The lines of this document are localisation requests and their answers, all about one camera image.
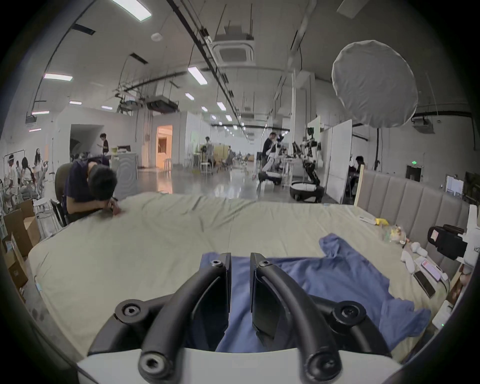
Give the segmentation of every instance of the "upholstered headboard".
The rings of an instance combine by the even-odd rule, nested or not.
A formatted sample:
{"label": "upholstered headboard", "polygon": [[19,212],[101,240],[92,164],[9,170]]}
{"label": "upholstered headboard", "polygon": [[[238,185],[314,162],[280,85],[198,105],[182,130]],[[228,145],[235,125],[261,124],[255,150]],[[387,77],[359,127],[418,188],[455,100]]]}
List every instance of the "upholstered headboard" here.
{"label": "upholstered headboard", "polygon": [[425,184],[361,168],[355,205],[402,226],[408,238],[426,248],[432,260],[452,278],[460,263],[442,256],[428,243],[428,229],[451,224],[465,230],[468,204]]}

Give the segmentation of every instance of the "ceiling vent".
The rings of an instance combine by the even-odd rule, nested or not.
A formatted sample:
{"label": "ceiling vent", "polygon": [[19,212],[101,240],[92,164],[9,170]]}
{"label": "ceiling vent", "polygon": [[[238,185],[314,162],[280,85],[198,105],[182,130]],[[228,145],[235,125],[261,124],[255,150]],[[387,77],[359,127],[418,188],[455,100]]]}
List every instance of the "ceiling vent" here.
{"label": "ceiling vent", "polygon": [[174,113],[179,110],[179,105],[159,95],[145,100],[147,108],[160,113]]}
{"label": "ceiling vent", "polygon": [[219,67],[255,65],[255,42],[242,31],[241,25],[224,28],[225,33],[216,35],[212,51]]}
{"label": "ceiling vent", "polygon": [[422,116],[412,118],[412,122],[413,122],[413,128],[415,128],[419,133],[423,133],[423,134],[435,133],[435,131],[433,130],[432,122]]}
{"label": "ceiling vent", "polygon": [[253,120],[253,119],[255,119],[255,114],[254,113],[243,112],[241,114],[241,118],[244,119],[244,120]]}

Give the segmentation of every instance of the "glossy floor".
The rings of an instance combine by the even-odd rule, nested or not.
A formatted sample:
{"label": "glossy floor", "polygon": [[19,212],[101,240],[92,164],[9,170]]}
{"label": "glossy floor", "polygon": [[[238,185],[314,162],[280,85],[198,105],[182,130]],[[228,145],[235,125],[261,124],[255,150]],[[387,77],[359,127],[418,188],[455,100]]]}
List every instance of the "glossy floor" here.
{"label": "glossy floor", "polygon": [[[164,172],[157,168],[138,170],[139,192],[166,192],[181,194],[198,194],[204,196],[226,197],[228,199],[248,199],[296,203],[290,197],[289,188],[275,186],[262,188],[253,179],[250,167],[232,170],[214,169],[212,175],[201,175],[198,171],[173,169]],[[334,204],[335,201],[325,195],[323,203]]]}

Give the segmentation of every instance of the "cable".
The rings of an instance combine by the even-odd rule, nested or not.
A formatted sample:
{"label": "cable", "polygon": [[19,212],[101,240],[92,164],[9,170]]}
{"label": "cable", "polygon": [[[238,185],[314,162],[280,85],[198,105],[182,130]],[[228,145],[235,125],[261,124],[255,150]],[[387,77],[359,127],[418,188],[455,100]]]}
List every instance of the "cable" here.
{"label": "cable", "polygon": [[384,131],[380,131],[380,137],[382,138],[382,154],[381,154],[381,163],[380,163],[380,172],[384,171]]}

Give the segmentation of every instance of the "doorway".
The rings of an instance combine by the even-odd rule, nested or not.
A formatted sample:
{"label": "doorway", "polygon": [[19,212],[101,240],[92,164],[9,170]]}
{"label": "doorway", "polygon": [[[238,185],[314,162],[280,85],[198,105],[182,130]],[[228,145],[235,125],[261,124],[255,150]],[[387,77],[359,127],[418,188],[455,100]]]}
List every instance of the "doorway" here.
{"label": "doorway", "polygon": [[421,179],[421,168],[418,167],[412,167],[410,165],[407,165],[407,172],[405,174],[405,177],[410,180],[415,180],[420,182]]}
{"label": "doorway", "polygon": [[155,166],[165,169],[165,160],[172,158],[173,126],[163,125],[156,129],[156,162]]}

